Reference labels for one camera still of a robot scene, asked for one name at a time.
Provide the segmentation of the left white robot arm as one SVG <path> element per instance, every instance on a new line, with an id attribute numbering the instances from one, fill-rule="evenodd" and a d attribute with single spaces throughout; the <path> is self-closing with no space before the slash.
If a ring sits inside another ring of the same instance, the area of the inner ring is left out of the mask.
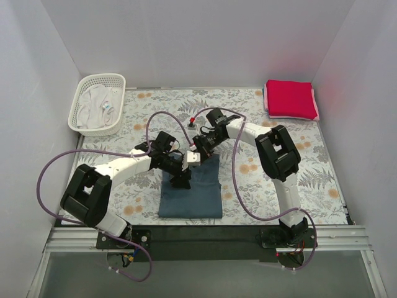
<path id="1" fill-rule="evenodd" d="M 75 170 L 60 202 L 62 209 L 87 227 L 110 234 L 118 248 L 126 248 L 132 240 L 128 222 L 108 208 L 112 189 L 136 174 L 160 169 L 171 176 L 171 186 L 190 189 L 191 171 L 186 155 L 175 158 L 171 148 L 176 139 L 159 132 L 155 140 L 141 143 L 128 157 L 120 157 L 102 165 L 81 164 Z"/>

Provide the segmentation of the blue grey t shirt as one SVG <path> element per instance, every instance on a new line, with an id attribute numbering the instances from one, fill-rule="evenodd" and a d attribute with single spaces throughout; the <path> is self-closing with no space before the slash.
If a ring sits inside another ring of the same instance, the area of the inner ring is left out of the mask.
<path id="1" fill-rule="evenodd" d="M 192 168 L 190 189 L 171 186 L 171 175 L 163 172 L 158 216 L 165 219 L 220 219 L 223 217 L 220 157 L 215 154 Z"/>

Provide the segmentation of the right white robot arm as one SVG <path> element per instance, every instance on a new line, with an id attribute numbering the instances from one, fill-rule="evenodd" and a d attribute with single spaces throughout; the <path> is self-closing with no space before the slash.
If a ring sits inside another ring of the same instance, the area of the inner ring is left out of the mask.
<path id="1" fill-rule="evenodd" d="M 297 173 L 301 156 L 283 125 L 265 128 L 246 121 L 241 114 L 224 115 L 222 108 L 208 109 L 207 120 L 211 124 L 208 132 L 200 132 L 193 137 L 191 149 L 200 155 L 203 162 L 212 156 L 214 149 L 227 139 L 235 140 L 232 154 L 232 180 L 235 193 L 243 210 L 252 218 L 262 222 L 277 219 L 277 229 L 281 233 L 281 242 L 287 246 L 298 245 L 308 231 L 308 220 L 301 209 L 297 188 Z M 272 180 L 279 202 L 279 215 L 261 218 L 252 214 L 244 205 L 239 194 L 235 159 L 238 143 L 244 142 L 257 149 L 261 166 Z"/>

